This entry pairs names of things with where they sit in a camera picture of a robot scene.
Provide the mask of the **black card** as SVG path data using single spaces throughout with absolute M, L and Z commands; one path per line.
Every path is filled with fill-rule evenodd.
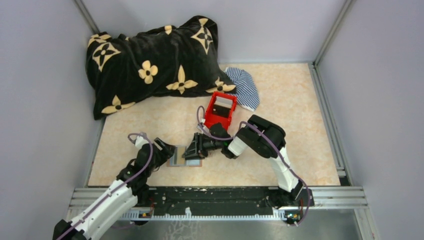
M 231 113 L 231 108 L 220 106 L 220 105 L 214 105 L 212 107 L 212 114 L 222 117 L 222 118 L 228 118 Z

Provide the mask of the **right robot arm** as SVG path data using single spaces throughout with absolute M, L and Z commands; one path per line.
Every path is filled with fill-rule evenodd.
M 253 114 L 246 123 L 230 136 L 218 122 L 210 127 L 200 123 L 202 132 L 193 135 L 190 145 L 181 155 L 185 160 L 204 159 L 210 151 L 220 150 L 229 158 L 238 158 L 246 149 L 251 149 L 270 162 L 277 179 L 278 189 L 269 196 L 278 205 L 298 201 L 303 182 L 290 168 L 286 150 L 286 133 L 279 125 Z

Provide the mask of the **pink leather card holder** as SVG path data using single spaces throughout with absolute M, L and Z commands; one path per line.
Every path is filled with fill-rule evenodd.
M 186 146 L 177 145 L 173 156 L 166 162 L 167 167 L 202 167 L 201 159 L 185 159 L 182 157 L 186 151 Z

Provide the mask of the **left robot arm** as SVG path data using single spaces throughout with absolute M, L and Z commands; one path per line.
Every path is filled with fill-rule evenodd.
M 158 137 L 150 141 L 140 133 L 136 136 L 132 141 L 138 149 L 136 157 L 82 213 L 68 221 L 62 219 L 55 225 L 54 240 L 98 240 L 131 208 L 154 205 L 148 178 L 175 154 L 177 147 Z

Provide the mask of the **red plastic bin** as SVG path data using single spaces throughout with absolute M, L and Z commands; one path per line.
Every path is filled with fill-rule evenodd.
M 215 102 L 216 96 L 226 97 L 226 98 L 229 98 L 229 99 L 232 99 L 233 100 L 233 105 L 232 105 L 232 108 L 230 110 L 230 114 L 229 114 L 229 117 L 228 118 L 224 118 L 224 117 L 220 117 L 220 116 L 217 116 L 217 115 L 213 115 L 212 114 L 212 108 L 214 106 L 214 102 Z M 209 104 L 208 104 L 208 106 L 206 108 L 206 111 L 205 111 L 205 114 L 204 114 L 204 117 L 203 117 L 204 118 L 204 124 L 205 124 L 205 126 L 207 128 L 209 128 L 211 125 L 214 125 L 214 124 L 217 124 L 217 123 L 221 123 L 222 126 L 226 130 L 228 130 L 228 128 L 229 128 L 229 126 L 231 125 L 231 122 L 232 122 L 232 115 L 233 115 L 233 112 L 236 109 L 236 105 L 237 105 L 237 97 L 236 96 L 233 96 L 233 95 L 230 95 L 230 94 L 226 94 L 226 93 L 221 93 L 221 92 L 214 92 L 212 94 L 212 97 L 211 97 L 211 99 L 209 101 Z

